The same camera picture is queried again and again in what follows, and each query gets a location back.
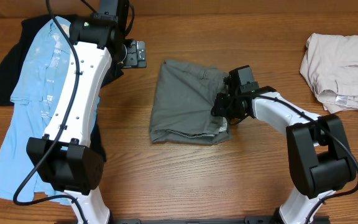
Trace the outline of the grey shorts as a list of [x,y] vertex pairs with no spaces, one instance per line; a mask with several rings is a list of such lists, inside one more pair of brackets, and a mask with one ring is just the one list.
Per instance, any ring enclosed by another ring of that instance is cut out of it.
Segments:
[[219,144],[232,139],[226,118],[212,116],[228,73],[215,67],[165,60],[160,67],[150,116],[152,142]]

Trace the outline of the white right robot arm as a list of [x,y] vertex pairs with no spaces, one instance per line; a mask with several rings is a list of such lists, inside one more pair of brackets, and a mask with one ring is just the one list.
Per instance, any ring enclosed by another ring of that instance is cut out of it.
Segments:
[[341,119],[335,114],[310,113],[271,86],[259,86],[248,65],[231,70],[223,82],[227,92],[217,94],[213,116],[238,122],[251,117],[271,125],[287,139],[294,188],[273,215],[245,217],[245,223],[329,223],[329,217],[316,216],[318,209],[331,198],[358,191],[358,162]]

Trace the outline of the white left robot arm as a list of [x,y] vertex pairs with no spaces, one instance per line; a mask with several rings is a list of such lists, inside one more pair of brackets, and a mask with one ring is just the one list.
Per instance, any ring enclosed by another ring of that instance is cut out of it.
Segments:
[[98,95],[108,72],[147,65],[145,44],[128,38],[134,20],[129,1],[101,1],[63,33],[70,64],[57,108],[41,138],[30,138],[33,173],[69,201],[78,223],[112,223],[99,183],[104,154],[91,142]]

